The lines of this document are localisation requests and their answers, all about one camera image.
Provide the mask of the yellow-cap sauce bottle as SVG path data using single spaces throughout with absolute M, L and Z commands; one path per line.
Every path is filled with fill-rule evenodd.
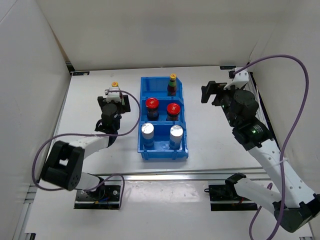
M 172 73 L 169 76 L 169 82 L 167 85 L 167 94 L 168 96 L 174 97 L 176 96 L 177 92 L 177 75 L 175 73 Z
M 119 83 L 118 83 L 117 81 L 112 82 L 112 83 L 111 83 L 111 86 L 120 89 Z M 120 96 L 120 99 L 121 99 L 121 104 L 124 105 L 124 104 L 125 104 L 125 102 L 124 102 L 124 95 L 123 95 L 121 92 L 119 92 L 119 96 Z

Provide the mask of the red-lid sauce jar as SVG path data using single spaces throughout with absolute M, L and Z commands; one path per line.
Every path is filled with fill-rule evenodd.
M 169 103 L 167 105 L 166 112 L 167 112 L 166 120 L 175 122 L 175 121 L 179 120 L 179 114 L 181 112 L 181 107 L 177 103 Z
M 147 108 L 147 118 L 151 121 L 157 121 L 159 118 L 159 100 L 155 97 L 149 97 L 145 106 Z

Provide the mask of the silver-top shaker can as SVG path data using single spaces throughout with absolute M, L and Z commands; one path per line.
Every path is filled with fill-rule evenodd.
M 170 128 L 169 147 L 177 150 L 180 148 L 183 139 L 184 130 L 180 125 L 173 125 Z
M 141 126 L 141 137 L 145 147 L 152 147 L 154 145 L 154 125 L 146 122 Z

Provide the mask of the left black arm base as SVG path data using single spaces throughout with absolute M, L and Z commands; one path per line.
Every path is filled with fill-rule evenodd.
M 103 182 L 94 191 L 77 190 L 73 208 L 75 210 L 120 210 L 122 207 L 125 178 L 121 174 L 112 174 L 106 179 L 109 181 L 119 177 L 122 185 Z

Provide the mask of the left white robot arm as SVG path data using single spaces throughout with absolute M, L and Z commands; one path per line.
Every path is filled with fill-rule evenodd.
M 105 194 L 103 178 L 83 172 L 83 162 L 88 156 L 110 147 L 117 139 L 122 114 L 131 111 L 127 94 L 116 92 L 117 99 L 107 96 L 97 98 L 101 119 L 95 125 L 97 135 L 85 136 L 73 142 L 56 141 L 42 167 L 42 180 L 64 190 L 84 190 L 93 200 Z

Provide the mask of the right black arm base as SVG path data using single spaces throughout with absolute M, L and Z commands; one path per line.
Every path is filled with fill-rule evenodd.
M 211 184 L 204 189 L 209 194 L 210 210 L 212 212 L 256 211 L 257 204 L 248 198 L 237 195 L 234 185 L 246 176 L 235 173 L 228 177 L 224 184 Z

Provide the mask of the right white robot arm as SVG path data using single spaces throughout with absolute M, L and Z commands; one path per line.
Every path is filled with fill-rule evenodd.
M 259 104 L 252 92 L 226 83 L 209 81 L 201 87 L 201 103 L 215 98 L 232 127 L 237 142 L 254 157 L 275 184 L 274 192 L 250 180 L 242 173 L 235 173 L 225 180 L 224 193 L 230 200 L 249 199 L 262 206 L 280 220 L 280 226 L 293 233 L 320 213 L 320 196 L 308 187 L 281 151 L 269 129 L 256 118 Z

